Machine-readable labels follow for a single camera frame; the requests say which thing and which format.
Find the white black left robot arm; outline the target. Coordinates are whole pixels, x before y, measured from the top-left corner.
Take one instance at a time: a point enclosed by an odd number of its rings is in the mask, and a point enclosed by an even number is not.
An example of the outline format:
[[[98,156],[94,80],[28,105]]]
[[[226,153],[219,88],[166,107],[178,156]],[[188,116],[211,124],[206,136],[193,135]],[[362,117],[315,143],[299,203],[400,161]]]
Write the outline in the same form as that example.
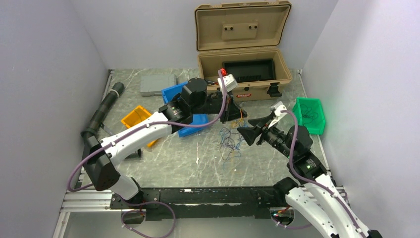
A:
[[[234,103],[231,91],[238,86],[232,74],[218,79],[220,90],[208,94],[207,82],[193,78],[170,102],[163,105],[143,122],[123,132],[98,140],[87,139],[89,155],[83,167],[95,190],[111,190],[129,208],[138,207],[143,200],[141,187],[134,178],[119,172],[116,166],[131,153],[151,141],[176,133],[182,128],[207,127],[212,122],[193,125],[193,116],[215,114],[222,123],[245,117],[246,113]]]

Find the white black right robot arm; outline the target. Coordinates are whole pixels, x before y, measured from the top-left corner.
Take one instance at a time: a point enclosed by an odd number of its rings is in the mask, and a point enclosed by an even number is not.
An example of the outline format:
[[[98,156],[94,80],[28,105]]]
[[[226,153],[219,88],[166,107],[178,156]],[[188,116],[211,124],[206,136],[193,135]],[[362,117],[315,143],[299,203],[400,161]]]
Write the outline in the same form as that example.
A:
[[[351,210],[334,185],[325,166],[311,151],[313,141],[305,126],[294,125],[287,133],[276,127],[278,118],[270,115],[249,120],[250,127],[237,131],[248,145],[266,142],[288,157],[292,175],[274,185],[273,200],[297,210],[324,238],[379,238],[377,230],[368,228]]]

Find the blue plastic bin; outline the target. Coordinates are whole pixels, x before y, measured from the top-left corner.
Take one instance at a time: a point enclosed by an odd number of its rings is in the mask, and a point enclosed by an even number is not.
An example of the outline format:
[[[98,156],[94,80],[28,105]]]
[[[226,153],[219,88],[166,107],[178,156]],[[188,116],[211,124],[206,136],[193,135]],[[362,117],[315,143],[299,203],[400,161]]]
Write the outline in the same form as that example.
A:
[[[182,88],[184,85],[186,85],[187,82],[183,82],[180,84],[177,84],[175,86],[171,86],[165,89],[162,89],[162,98],[164,103],[168,103],[169,101],[171,101],[173,99],[173,97],[178,94],[181,93]],[[199,125],[199,124],[205,124],[209,122],[209,118],[207,115],[205,114],[198,114],[198,115],[193,115],[193,121],[191,123],[191,125]],[[178,135],[179,137],[186,137],[189,135],[192,135],[194,133],[200,132],[202,131],[204,128],[203,127],[184,127],[180,130],[178,130]]]

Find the tools inside toolbox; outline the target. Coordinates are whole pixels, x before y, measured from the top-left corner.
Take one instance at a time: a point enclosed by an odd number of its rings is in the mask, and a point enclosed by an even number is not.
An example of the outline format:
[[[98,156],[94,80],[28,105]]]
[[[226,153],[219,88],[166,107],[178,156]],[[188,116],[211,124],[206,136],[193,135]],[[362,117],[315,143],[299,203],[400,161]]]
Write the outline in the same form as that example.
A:
[[[215,85],[218,86],[219,85],[218,82],[213,82],[213,81],[210,81],[210,80],[207,80],[207,79],[205,79],[204,81],[206,82],[207,86],[215,86]]]

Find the black tray in toolbox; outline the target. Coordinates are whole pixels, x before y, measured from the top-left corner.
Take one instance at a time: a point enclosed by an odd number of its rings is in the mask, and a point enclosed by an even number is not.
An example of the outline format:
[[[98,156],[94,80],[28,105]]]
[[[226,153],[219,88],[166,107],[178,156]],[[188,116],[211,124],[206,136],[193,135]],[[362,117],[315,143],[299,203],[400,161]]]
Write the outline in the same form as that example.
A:
[[[225,61],[222,65],[238,83],[268,81],[276,78],[273,59]]]

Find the green plastic bin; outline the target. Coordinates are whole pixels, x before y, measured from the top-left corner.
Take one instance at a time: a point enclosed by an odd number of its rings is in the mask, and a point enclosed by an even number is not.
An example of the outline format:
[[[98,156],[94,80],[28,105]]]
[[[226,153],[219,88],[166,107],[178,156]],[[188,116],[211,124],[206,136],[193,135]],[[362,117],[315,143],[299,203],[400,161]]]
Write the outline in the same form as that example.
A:
[[[296,98],[293,113],[297,118],[298,124],[305,126],[310,134],[323,134],[326,120],[320,99]]]

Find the tan open toolbox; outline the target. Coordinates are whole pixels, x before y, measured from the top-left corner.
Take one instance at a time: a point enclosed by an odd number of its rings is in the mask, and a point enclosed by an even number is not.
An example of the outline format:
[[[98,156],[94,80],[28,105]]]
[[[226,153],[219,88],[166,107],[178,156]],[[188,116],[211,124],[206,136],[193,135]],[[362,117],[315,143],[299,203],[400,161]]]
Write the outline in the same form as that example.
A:
[[[260,1],[202,4],[195,9],[196,49],[200,77],[217,82],[225,61],[273,59],[274,80],[238,83],[235,101],[279,99],[292,81],[279,49],[291,2]],[[216,92],[219,86],[208,86]]]

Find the grey plastic case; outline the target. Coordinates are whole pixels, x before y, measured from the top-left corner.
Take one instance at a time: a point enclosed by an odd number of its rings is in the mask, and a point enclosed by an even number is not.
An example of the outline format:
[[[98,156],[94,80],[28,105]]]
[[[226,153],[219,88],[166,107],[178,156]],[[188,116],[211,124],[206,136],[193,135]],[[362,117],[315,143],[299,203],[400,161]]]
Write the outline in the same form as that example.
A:
[[[175,86],[177,77],[175,74],[152,74],[140,77],[140,95],[142,97],[162,95],[162,90]]]

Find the yellow plastic bin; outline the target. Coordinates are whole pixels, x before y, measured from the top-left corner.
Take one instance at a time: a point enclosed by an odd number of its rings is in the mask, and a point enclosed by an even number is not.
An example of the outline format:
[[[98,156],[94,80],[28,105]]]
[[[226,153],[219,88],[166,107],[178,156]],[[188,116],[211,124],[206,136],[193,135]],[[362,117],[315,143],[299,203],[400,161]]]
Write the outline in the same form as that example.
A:
[[[120,122],[126,127],[131,128],[144,120],[148,119],[152,114],[146,110],[144,107],[138,105],[125,117],[123,117]]]

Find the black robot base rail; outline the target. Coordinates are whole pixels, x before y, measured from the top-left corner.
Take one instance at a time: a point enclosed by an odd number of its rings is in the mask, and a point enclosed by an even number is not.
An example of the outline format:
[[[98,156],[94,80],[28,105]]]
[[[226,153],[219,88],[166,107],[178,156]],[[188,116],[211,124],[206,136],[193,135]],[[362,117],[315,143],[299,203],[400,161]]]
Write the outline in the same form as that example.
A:
[[[146,221],[176,217],[268,219],[269,211],[287,208],[285,195],[273,186],[143,188],[144,204],[133,206],[117,195],[111,197],[110,209],[141,209]]]

